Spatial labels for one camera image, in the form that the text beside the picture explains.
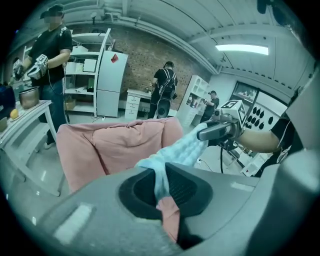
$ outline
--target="door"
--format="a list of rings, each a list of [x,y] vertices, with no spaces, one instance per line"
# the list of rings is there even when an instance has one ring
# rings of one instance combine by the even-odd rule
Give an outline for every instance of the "door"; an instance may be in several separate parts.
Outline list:
[[[98,116],[118,117],[119,92],[97,90],[96,113]]]
[[[99,70],[97,89],[119,93],[121,91],[127,60],[128,55],[126,54],[104,51]]]

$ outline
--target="gray floor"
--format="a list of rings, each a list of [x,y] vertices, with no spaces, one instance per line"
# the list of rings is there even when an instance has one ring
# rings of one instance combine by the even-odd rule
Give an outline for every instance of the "gray floor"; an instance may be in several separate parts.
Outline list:
[[[119,118],[94,118],[91,114],[73,112],[69,114],[69,117],[71,124],[126,122],[124,111],[119,112]],[[193,128],[193,126],[184,128],[184,134],[189,133]],[[229,158],[228,154],[223,155],[224,162],[230,162]],[[196,168],[209,172],[220,172],[219,147],[208,147],[199,159],[201,161],[195,164]],[[60,196],[57,197],[42,190],[30,180],[21,182],[17,177],[14,177],[10,181],[10,186],[5,189],[5,193],[12,209],[36,224],[46,211],[68,196],[69,187],[62,170],[56,145],[48,150],[42,147],[38,153],[34,152],[28,161],[28,166],[45,184],[51,184],[60,191]],[[223,169],[226,174],[241,175],[241,167],[236,163],[230,166],[223,164]]]

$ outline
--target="fluorescent light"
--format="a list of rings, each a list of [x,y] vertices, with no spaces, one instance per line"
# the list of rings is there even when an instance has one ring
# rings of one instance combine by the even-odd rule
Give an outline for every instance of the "fluorescent light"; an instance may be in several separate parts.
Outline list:
[[[269,55],[268,47],[250,44],[222,44],[215,46],[219,51],[240,51]]]

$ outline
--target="lemon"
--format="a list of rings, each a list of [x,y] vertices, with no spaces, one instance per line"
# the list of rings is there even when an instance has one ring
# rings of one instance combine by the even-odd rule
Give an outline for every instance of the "lemon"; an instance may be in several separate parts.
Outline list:
[[[18,116],[19,116],[18,109],[15,108],[14,110],[11,111],[10,117],[11,117],[13,120],[16,119]]]

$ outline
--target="brick wall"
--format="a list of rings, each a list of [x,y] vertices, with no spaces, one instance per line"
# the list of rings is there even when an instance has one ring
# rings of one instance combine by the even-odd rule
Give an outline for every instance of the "brick wall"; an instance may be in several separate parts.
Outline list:
[[[109,27],[95,26],[94,29],[106,31]],[[89,33],[93,29],[89,25],[68,26],[68,28],[73,29],[74,34]],[[184,51],[157,36],[122,26],[112,27],[111,36],[116,40],[114,49],[129,55],[120,97],[122,100],[127,97],[127,89],[145,91],[155,72],[167,61],[174,63],[174,71],[178,78],[177,98],[171,105],[174,110],[178,110],[192,75],[198,75],[205,81],[210,81],[209,71]]]

